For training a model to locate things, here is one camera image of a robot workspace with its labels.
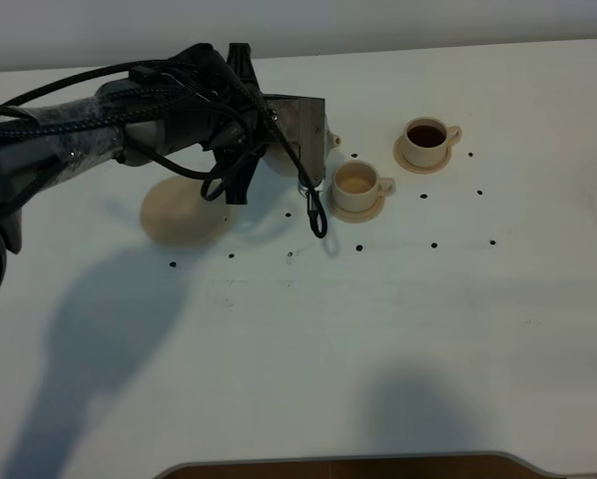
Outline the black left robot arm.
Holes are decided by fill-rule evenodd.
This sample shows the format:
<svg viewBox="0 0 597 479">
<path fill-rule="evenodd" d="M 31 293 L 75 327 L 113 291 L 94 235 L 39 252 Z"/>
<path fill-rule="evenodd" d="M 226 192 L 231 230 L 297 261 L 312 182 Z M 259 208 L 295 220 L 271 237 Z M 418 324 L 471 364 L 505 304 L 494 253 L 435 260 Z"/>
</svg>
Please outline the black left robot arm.
<svg viewBox="0 0 597 479">
<path fill-rule="evenodd" d="M 242 205 L 266 152 L 263 96 L 246 43 L 76 74 L 0 105 L 0 286 L 22 247 L 23 207 L 107 161 L 156 163 Z"/>
</svg>

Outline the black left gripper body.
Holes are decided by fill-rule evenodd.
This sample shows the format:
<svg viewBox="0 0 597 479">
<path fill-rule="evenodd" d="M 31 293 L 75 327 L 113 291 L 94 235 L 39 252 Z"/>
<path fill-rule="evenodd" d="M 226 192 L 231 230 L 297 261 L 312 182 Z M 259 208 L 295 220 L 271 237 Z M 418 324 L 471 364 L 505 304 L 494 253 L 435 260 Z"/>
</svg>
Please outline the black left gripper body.
<svg viewBox="0 0 597 479">
<path fill-rule="evenodd" d="M 263 96 L 242 93 L 231 78 L 233 72 L 214 47 L 200 43 L 168 58 L 163 74 L 187 92 L 186 103 L 168 112 L 163 121 L 165 155 L 199 144 L 206 151 L 235 148 L 242 154 L 253 147 L 268 151 L 266 127 L 254 100 Z"/>
</svg>

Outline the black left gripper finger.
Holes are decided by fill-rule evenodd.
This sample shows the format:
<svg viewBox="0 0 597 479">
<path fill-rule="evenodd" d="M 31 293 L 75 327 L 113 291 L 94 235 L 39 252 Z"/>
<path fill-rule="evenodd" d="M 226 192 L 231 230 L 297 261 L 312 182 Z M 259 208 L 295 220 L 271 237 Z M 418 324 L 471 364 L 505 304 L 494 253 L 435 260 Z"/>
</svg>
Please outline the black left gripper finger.
<svg viewBox="0 0 597 479">
<path fill-rule="evenodd" d="M 228 205 L 248 203 L 248 190 L 262 157 L 261 146 L 253 147 L 246 156 L 242 152 L 235 148 L 217 150 L 217 166 L 223 173 L 221 185 Z"/>
<path fill-rule="evenodd" d="M 259 93 L 259 82 L 252 63 L 252 49 L 248 43 L 231 43 L 227 64 L 233 72 L 231 83 L 240 92 Z"/>
</svg>

